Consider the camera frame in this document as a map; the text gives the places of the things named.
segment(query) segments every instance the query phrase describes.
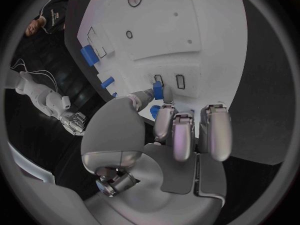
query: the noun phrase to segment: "man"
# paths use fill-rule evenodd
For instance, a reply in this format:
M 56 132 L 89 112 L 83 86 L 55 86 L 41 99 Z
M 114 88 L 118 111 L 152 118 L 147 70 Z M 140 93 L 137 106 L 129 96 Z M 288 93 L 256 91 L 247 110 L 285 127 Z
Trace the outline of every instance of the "man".
M 30 37 L 44 29 L 52 34 L 65 29 L 65 18 L 69 0 L 50 0 L 41 9 L 39 18 L 34 19 L 25 30 L 25 36 Z

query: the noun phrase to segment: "black t-shirt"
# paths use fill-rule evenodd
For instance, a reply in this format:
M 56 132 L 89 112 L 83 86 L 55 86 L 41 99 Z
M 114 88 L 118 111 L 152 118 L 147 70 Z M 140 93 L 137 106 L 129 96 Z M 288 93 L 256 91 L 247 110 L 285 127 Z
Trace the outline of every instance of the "black t-shirt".
M 66 12 L 69 0 L 50 0 L 40 11 L 40 17 L 45 19 L 43 29 L 52 34 L 64 30 Z

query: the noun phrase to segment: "blue block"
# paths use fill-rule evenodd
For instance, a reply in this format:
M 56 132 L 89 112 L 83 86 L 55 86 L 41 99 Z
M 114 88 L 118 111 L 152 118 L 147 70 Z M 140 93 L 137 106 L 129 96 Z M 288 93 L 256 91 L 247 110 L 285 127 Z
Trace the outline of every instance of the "blue block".
M 153 83 L 153 92 L 154 92 L 155 100 L 164 99 L 163 86 L 160 81 Z
M 95 54 L 91 45 L 83 47 L 80 51 L 90 67 L 99 62 L 99 58 Z
M 110 84 L 112 84 L 114 82 L 114 78 L 111 76 L 109 79 L 107 79 L 106 81 L 102 82 L 101 87 L 103 89 L 106 89 Z
M 153 117 L 154 119 L 156 119 L 156 117 L 157 117 L 158 112 L 159 112 L 160 109 L 161 109 L 161 107 L 158 106 L 158 105 L 154 105 L 154 106 L 152 106 L 152 107 L 150 108 L 150 113 L 152 114 L 152 117 Z

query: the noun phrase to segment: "cable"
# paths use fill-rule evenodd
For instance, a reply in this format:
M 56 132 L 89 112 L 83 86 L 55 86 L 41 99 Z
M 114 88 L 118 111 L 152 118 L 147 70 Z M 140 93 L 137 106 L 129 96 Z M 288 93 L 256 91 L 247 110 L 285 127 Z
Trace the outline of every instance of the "cable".
M 19 59 L 15 62 L 15 64 L 14 64 L 13 66 L 11 66 L 10 68 L 11 68 L 11 69 L 16 69 L 16 68 L 17 68 L 18 66 L 20 66 L 20 65 L 23 65 L 24 68 L 25 68 L 25 71 L 26 71 L 27 73 L 29 73 L 29 74 L 37 74 L 37 75 L 45 75 L 45 76 L 47 76 L 47 77 L 52 81 L 52 83 L 54 84 L 55 91 L 58 93 L 58 84 L 57 84 L 57 82 L 56 82 L 56 80 L 55 80 L 55 78 L 54 78 L 54 76 L 52 75 L 51 72 L 49 72 L 49 71 L 47 71 L 47 70 L 28 71 L 28 70 L 27 70 L 27 67 L 26 67 L 26 65 L 25 65 L 25 62 L 24 62 L 24 60 L 23 60 L 22 58 L 19 58 Z M 47 73 L 49 73 L 49 74 L 51 75 L 52 78 L 51 78 L 49 75 L 47 75 L 47 74 L 45 74 L 45 73 L 41 73 L 41 72 L 47 72 Z

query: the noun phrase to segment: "white robotic arm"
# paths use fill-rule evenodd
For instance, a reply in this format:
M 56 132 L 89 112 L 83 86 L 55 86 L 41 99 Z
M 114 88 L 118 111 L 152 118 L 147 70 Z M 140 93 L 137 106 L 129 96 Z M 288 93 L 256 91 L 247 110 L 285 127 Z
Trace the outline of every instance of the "white robotic arm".
M 29 96 L 37 109 L 49 117 L 60 120 L 69 133 L 84 135 L 86 117 L 81 112 L 68 111 L 71 106 L 69 97 L 61 96 L 46 85 L 34 82 L 28 72 L 18 73 L 10 69 L 5 88 L 15 89 L 18 94 Z

